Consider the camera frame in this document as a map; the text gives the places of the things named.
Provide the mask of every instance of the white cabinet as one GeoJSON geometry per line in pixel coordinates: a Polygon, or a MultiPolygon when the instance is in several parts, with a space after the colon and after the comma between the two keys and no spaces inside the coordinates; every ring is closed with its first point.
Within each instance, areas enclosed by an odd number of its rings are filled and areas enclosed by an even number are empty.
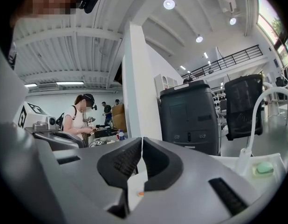
{"type": "Polygon", "coordinates": [[[154,77],[154,82],[158,97],[160,97],[161,91],[177,86],[176,80],[170,77],[162,76],[161,74],[154,77]]]}

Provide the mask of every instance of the brown hair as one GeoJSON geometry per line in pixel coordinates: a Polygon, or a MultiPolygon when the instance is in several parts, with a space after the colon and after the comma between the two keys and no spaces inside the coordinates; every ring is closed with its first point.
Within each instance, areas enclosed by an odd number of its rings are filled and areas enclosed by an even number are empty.
{"type": "Polygon", "coordinates": [[[75,105],[78,104],[83,99],[83,95],[78,95],[75,99],[75,105]]]}

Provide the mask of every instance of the ceiling light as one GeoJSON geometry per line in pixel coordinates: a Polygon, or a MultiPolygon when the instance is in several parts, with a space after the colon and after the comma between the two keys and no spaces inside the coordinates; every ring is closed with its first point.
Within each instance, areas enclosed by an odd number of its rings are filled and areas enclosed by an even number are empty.
{"type": "Polygon", "coordinates": [[[26,84],[25,86],[26,86],[27,88],[30,88],[30,87],[36,87],[37,84],[26,84]]]}
{"type": "Polygon", "coordinates": [[[165,0],[164,7],[168,10],[171,10],[175,7],[175,2],[173,0],[165,0]]]}
{"type": "Polygon", "coordinates": [[[231,18],[230,19],[230,25],[234,25],[236,23],[236,18],[231,18]]]}
{"type": "Polygon", "coordinates": [[[196,42],[197,43],[200,43],[201,41],[203,41],[203,37],[198,35],[197,39],[196,39],[196,42]]]}
{"type": "Polygon", "coordinates": [[[62,81],[62,82],[56,82],[57,85],[67,85],[67,84],[84,84],[82,81],[62,81]]]}

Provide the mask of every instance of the bin lid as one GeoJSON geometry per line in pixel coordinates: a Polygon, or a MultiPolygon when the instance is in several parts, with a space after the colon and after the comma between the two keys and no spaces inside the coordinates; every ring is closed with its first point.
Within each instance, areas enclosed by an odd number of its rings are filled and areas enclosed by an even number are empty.
{"type": "Polygon", "coordinates": [[[162,98],[162,96],[164,95],[171,95],[171,94],[176,94],[179,92],[185,92],[185,91],[196,90],[196,89],[201,89],[201,88],[210,88],[206,80],[193,81],[187,84],[182,84],[179,86],[169,88],[167,90],[163,90],[160,92],[160,98],[162,98]]]}

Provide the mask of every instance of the green object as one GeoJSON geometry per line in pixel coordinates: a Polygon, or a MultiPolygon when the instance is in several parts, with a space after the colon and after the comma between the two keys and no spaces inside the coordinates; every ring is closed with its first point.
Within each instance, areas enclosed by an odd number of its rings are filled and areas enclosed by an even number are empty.
{"type": "Polygon", "coordinates": [[[274,167],[270,162],[261,162],[257,166],[257,172],[259,174],[272,173],[273,171],[274,171],[274,167]]]}

